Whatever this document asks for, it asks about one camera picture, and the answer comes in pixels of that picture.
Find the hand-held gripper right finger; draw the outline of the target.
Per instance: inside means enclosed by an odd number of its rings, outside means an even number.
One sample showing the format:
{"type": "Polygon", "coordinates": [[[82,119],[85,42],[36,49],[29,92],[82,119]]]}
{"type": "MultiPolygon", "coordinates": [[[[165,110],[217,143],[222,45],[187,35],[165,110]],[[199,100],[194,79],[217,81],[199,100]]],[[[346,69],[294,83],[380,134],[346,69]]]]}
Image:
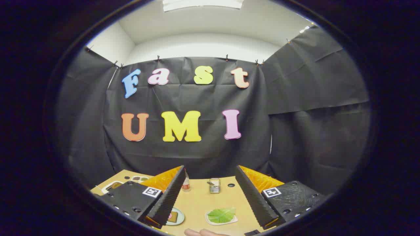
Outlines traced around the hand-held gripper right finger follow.
{"type": "Polygon", "coordinates": [[[299,181],[283,183],[241,165],[235,178],[263,229],[299,218],[325,198],[299,181]]]}

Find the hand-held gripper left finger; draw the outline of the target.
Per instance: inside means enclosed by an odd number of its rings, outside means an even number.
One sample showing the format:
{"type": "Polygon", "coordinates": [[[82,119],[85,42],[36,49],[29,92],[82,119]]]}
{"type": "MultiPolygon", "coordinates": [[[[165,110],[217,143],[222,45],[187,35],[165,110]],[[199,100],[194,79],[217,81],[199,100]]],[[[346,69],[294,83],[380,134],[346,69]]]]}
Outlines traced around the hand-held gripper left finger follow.
{"type": "Polygon", "coordinates": [[[141,183],[126,181],[96,197],[126,217],[161,229],[168,220],[185,180],[179,166],[141,183]]]}

